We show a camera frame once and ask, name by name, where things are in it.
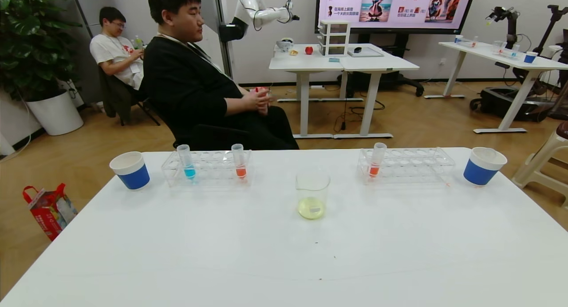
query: glasses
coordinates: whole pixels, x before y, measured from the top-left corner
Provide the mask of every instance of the glasses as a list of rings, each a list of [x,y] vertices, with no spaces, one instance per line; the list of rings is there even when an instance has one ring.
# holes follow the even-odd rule
[[[116,22],[111,22],[112,24],[115,24],[116,26],[118,26],[119,28],[121,28],[122,30],[124,30],[126,28],[125,24],[122,23],[116,23]]]

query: lanyard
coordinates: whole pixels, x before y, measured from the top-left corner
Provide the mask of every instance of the lanyard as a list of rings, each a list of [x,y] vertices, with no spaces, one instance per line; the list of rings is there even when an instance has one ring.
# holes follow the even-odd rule
[[[119,46],[118,45],[116,45],[116,46],[118,46],[118,48],[121,51],[125,51],[126,53],[128,53],[128,51],[126,51],[126,49],[124,48],[124,45],[122,44],[122,42],[120,42],[120,40],[118,38],[111,38],[110,36],[108,36],[106,34],[103,34],[103,35],[106,36],[110,40],[110,42],[112,42],[112,44],[114,44],[114,45],[116,45],[116,43],[114,43],[113,39],[116,39],[118,41],[118,44],[120,44]]]
[[[219,67],[217,67],[213,62],[211,62],[211,58],[209,57],[209,55],[207,55],[205,52],[203,52],[203,50],[201,50],[200,48],[197,48],[195,45],[193,45],[191,43],[181,42],[180,40],[178,40],[176,38],[172,38],[172,36],[169,36],[169,35],[158,33],[158,36],[161,36],[161,37],[166,38],[168,40],[172,40],[173,42],[176,42],[178,44],[185,46],[186,48],[191,50],[193,53],[197,54],[199,56],[199,58],[203,59],[205,62],[209,63],[209,65],[213,66],[217,71],[219,71],[219,73],[221,73],[222,75],[225,75],[229,80],[233,81],[233,79],[231,77],[228,77],[223,71],[221,71],[221,69],[219,69]]]

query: man in white t-shirt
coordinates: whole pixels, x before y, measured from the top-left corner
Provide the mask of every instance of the man in white t-shirt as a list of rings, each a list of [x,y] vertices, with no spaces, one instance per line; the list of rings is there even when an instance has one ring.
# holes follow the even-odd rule
[[[138,90],[144,78],[144,50],[135,50],[128,39],[120,36],[126,18],[116,8],[107,6],[101,9],[99,23],[102,31],[91,40],[91,55],[107,75]]]

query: man's hands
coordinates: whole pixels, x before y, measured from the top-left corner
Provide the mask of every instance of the man's hands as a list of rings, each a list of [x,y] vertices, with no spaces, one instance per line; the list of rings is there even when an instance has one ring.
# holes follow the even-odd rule
[[[258,111],[261,114],[263,111],[268,113],[268,104],[270,103],[270,97],[268,97],[268,89],[250,91],[243,95],[243,98],[241,99],[243,100],[245,108],[248,111]]]
[[[143,56],[144,56],[144,50],[134,50],[132,53],[130,53],[130,59],[132,60],[132,62],[138,60]]]

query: television screen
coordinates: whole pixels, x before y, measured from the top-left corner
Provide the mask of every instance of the television screen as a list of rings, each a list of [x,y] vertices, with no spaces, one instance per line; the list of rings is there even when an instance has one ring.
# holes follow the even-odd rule
[[[354,33],[459,34],[470,4],[471,0],[318,0],[316,20],[347,20]]]

